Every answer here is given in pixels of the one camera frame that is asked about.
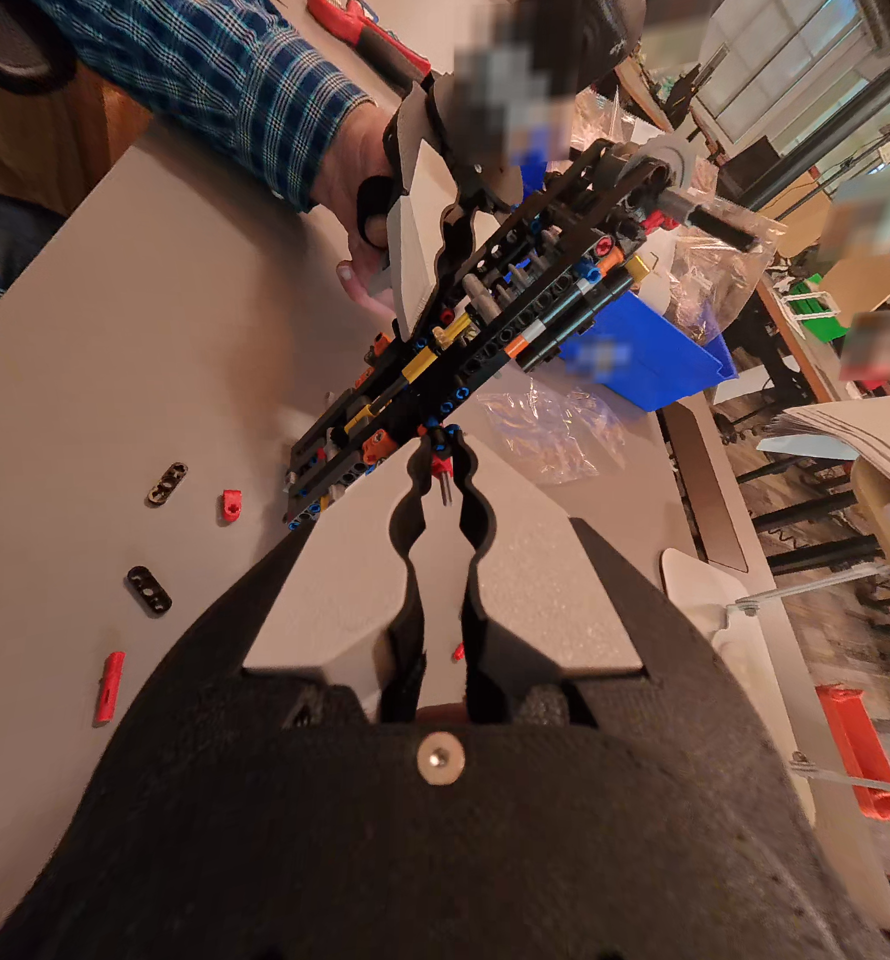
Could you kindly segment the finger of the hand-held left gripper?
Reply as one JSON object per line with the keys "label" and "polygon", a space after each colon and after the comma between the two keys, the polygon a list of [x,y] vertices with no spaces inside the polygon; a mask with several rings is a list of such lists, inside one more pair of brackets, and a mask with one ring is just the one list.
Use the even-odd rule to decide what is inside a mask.
{"label": "finger of the hand-held left gripper", "polygon": [[383,134],[392,169],[387,217],[389,265],[383,274],[393,296],[399,334],[414,338],[438,283],[446,245],[443,224],[495,207],[500,157],[480,118],[468,83],[456,78],[415,81]]}
{"label": "finger of the hand-held left gripper", "polygon": [[475,164],[475,210],[502,222],[523,201],[521,168],[515,164]]}

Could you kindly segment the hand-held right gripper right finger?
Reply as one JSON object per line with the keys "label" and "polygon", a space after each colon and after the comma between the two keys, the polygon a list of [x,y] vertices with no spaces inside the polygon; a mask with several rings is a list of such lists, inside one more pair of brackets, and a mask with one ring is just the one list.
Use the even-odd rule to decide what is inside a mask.
{"label": "hand-held right gripper right finger", "polygon": [[478,438],[455,440],[470,674],[618,677],[644,666],[569,514]]}

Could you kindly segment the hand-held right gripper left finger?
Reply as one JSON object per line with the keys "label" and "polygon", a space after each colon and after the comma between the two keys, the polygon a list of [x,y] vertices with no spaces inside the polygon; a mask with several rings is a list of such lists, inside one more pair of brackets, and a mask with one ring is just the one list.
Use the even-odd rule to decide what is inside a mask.
{"label": "hand-held right gripper left finger", "polygon": [[389,629],[407,595],[392,544],[395,509],[413,490],[409,441],[359,479],[315,523],[245,656],[252,674],[302,679],[390,679]]}

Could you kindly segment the black lego technic chassis assembly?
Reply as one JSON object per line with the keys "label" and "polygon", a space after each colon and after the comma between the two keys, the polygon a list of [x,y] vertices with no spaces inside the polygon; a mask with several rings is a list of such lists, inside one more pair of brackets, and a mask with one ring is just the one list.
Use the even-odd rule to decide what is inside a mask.
{"label": "black lego technic chassis assembly", "polygon": [[560,353],[634,284],[633,258],[679,226],[748,255],[759,236],[681,185],[675,138],[634,150],[598,139],[547,174],[473,249],[472,209],[446,209],[434,284],[410,329],[393,323],[365,354],[355,385],[332,400],[292,447],[283,522],[315,522],[335,489],[372,472],[406,441],[430,433],[510,363],[522,369]]}

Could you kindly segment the person's left forearm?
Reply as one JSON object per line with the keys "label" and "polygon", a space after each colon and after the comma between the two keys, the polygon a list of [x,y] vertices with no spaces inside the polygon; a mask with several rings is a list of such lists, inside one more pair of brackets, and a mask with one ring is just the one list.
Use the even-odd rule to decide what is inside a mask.
{"label": "person's left forearm", "polygon": [[38,1],[75,54],[152,114],[313,207],[343,121],[370,98],[271,2]]}

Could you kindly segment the short black lego beam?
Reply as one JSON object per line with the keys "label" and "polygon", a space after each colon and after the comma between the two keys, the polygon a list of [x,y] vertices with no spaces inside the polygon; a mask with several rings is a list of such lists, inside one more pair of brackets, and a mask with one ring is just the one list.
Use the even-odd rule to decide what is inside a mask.
{"label": "short black lego beam", "polygon": [[151,487],[146,495],[145,503],[153,508],[165,505],[186,477],[188,469],[185,462],[173,462],[163,472],[158,482]]}
{"label": "short black lego beam", "polygon": [[171,610],[172,597],[147,567],[142,565],[131,567],[126,573],[125,581],[139,603],[152,617],[163,617]]}

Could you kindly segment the person's left hand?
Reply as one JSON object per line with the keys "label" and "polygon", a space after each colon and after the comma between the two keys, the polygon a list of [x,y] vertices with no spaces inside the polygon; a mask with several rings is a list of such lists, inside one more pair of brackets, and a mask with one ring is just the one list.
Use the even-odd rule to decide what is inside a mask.
{"label": "person's left hand", "polygon": [[343,291],[358,307],[383,325],[390,325],[393,295],[385,291],[375,298],[369,283],[382,270],[388,250],[385,217],[371,217],[365,234],[358,227],[357,198],[363,182],[390,178],[391,164],[383,136],[391,115],[373,102],[363,102],[342,121],[318,170],[311,198],[329,210],[347,232],[350,258],[337,264],[335,272]]}

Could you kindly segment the white book stand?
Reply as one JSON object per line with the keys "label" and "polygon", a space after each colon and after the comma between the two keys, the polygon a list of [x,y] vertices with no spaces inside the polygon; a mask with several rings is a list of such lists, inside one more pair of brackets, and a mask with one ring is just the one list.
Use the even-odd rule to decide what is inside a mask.
{"label": "white book stand", "polygon": [[833,586],[890,573],[883,561],[866,561],[856,566],[799,586],[775,588],[747,594],[736,578],[710,564],[678,550],[667,549],[661,558],[667,598],[704,637],[723,661],[759,715],[772,742],[786,762],[787,771],[811,823],[816,810],[807,781],[837,786],[884,787],[871,779],[823,769],[799,750],[772,656],[760,624],[764,606],[781,599],[826,590]]}

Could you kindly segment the red black hand tool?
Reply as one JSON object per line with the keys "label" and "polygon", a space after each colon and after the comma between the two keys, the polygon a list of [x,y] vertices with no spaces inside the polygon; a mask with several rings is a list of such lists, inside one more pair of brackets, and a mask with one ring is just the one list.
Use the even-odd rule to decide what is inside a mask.
{"label": "red black hand tool", "polygon": [[307,1],[313,19],[355,51],[394,90],[408,92],[431,73],[430,62],[385,30],[358,1]]}

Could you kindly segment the crumpled clear plastic bag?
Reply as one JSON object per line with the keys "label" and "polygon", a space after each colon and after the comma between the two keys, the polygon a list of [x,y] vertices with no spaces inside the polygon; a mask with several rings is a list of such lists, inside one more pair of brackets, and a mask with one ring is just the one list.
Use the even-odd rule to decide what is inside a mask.
{"label": "crumpled clear plastic bag", "polygon": [[729,225],[752,235],[742,252],[690,224],[679,228],[668,271],[666,319],[701,347],[733,323],[770,267],[787,225],[731,201],[691,189],[691,196]]}

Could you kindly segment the blue plastic bin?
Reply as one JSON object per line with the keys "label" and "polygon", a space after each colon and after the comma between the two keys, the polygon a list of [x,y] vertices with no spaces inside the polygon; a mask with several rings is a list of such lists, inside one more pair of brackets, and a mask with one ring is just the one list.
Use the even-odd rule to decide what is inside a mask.
{"label": "blue plastic bin", "polygon": [[738,378],[722,335],[693,341],[638,296],[602,308],[589,331],[561,347],[568,373],[655,412]]}

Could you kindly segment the black metal pole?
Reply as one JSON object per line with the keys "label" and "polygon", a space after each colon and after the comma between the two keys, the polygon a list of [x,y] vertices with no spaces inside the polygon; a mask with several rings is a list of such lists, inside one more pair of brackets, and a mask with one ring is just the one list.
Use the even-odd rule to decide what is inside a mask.
{"label": "black metal pole", "polygon": [[759,211],[890,102],[890,66],[759,176],[736,201]]}

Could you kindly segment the red plastic floor object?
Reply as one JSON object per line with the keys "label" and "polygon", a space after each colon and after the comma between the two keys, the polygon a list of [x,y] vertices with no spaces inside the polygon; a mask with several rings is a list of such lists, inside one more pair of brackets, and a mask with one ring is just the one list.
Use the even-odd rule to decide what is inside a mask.
{"label": "red plastic floor object", "polygon": [[[868,713],[865,691],[828,684],[817,686],[815,693],[846,774],[890,786],[890,760]],[[865,818],[890,822],[890,789],[862,785],[852,789]]]}

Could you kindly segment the green plastic crate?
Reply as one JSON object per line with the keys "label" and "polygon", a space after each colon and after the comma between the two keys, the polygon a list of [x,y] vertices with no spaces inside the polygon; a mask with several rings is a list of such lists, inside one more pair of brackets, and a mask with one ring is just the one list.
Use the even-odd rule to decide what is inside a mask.
{"label": "green plastic crate", "polygon": [[785,303],[803,330],[823,344],[832,344],[845,338],[847,329],[830,295],[820,291],[822,281],[823,276],[814,273],[794,283],[787,291]]}

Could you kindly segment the white instruction booklet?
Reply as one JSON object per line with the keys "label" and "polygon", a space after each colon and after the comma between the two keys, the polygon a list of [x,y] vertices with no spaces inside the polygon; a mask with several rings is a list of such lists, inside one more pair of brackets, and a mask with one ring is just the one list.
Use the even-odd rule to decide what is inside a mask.
{"label": "white instruction booklet", "polygon": [[890,396],[789,408],[758,449],[812,459],[863,459],[890,481]]}

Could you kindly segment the tan wooden chair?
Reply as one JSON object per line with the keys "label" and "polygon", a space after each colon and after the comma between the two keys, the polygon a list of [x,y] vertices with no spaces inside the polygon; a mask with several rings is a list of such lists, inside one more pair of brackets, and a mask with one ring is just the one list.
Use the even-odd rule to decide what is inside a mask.
{"label": "tan wooden chair", "polygon": [[834,301],[840,325],[850,328],[856,314],[870,313],[890,298],[890,251],[840,259],[818,289]]}

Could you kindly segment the black office chair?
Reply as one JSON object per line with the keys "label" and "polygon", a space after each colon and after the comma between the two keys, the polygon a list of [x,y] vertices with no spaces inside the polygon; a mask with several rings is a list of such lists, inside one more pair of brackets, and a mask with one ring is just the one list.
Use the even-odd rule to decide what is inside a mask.
{"label": "black office chair", "polygon": [[0,1],[0,90],[51,94],[72,82],[78,57],[55,23],[29,1]]}

